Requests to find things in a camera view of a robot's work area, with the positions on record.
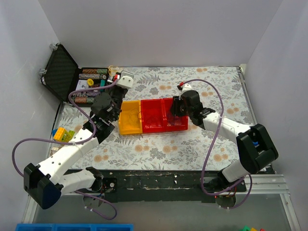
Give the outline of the red plastic bin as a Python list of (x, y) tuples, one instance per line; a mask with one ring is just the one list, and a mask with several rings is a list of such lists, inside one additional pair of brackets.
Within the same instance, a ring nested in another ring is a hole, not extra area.
[(165, 113), (162, 99), (141, 100), (141, 120), (143, 133), (165, 131)]
[(188, 129), (188, 117), (187, 116), (174, 116), (171, 113), (171, 106), (173, 103), (172, 98), (163, 98), (164, 107), (166, 111), (166, 131), (183, 131)]

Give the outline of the yellow plastic bin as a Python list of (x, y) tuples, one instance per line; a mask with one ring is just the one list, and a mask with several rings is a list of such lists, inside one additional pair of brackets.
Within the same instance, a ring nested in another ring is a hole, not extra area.
[(124, 101), (118, 126), (120, 135), (142, 134), (141, 101)]

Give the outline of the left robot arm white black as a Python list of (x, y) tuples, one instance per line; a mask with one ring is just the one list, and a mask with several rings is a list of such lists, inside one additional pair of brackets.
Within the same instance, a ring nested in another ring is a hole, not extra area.
[(87, 152), (101, 144), (114, 130), (127, 89), (113, 86), (95, 97), (87, 122), (56, 154), (37, 165), (24, 168), (24, 189), (42, 209), (52, 207), (62, 195), (79, 189), (95, 193), (103, 186), (103, 176), (93, 167), (67, 174), (67, 170)]

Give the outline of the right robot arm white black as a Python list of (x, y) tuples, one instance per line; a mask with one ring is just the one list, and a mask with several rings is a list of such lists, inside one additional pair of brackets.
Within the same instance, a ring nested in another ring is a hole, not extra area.
[(217, 132), (237, 145), (239, 160), (219, 171), (217, 176), (208, 183), (204, 183), (206, 190), (229, 191), (239, 179), (248, 174), (258, 173), (279, 156), (263, 125), (250, 126), (223, 118), (215, 110), (204, 107), (199, 93), (195, 90), (188, 90), (181, 96), (174, 96), (170, 111), (174, 116), (188, 116), (194, 125)]

